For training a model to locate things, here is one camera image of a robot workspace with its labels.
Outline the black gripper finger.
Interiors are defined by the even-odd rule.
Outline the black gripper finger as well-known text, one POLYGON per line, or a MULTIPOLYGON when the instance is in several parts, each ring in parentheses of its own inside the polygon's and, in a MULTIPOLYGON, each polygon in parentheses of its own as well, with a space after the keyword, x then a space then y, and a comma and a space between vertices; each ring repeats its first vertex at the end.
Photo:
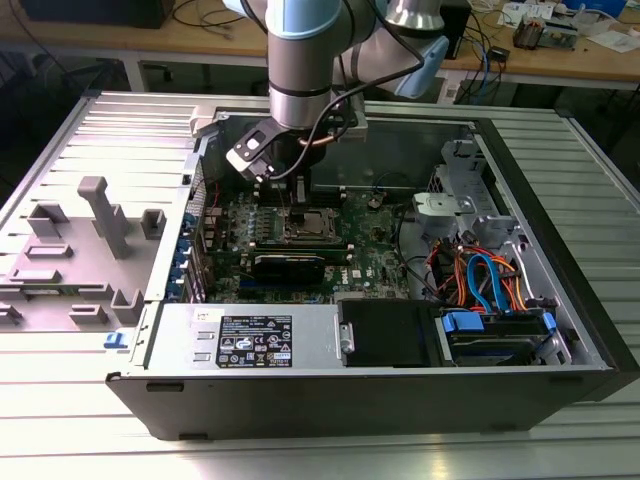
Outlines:
POLYGON ((297 175, 292 186, 292 222, 303 224, 312 200, 310 177, 306 174, 297 175))

